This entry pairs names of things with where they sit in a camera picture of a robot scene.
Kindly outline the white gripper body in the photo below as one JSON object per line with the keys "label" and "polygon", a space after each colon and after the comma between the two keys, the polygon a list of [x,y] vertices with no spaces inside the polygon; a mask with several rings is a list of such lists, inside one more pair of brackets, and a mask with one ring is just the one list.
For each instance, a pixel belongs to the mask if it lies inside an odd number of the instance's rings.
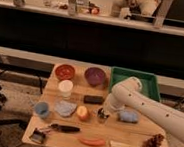
{"label": "white gripper body", "polygon": [[114,95],[109,93],[104,101],[103,111],[106,115],[114,114],[125,108],[125,105],[121,103]]}

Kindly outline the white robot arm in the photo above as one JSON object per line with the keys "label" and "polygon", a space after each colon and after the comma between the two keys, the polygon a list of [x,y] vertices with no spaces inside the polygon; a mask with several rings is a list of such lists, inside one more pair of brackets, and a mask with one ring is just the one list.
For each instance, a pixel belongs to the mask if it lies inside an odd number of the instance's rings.
{"label": "white robot arm", "polygon": [[133,107],[184,143],[184,112],[146,97],[141,90],[142,82],[137,77],[119,81],[107,95],[103,111],[112,114],[126,105]]}

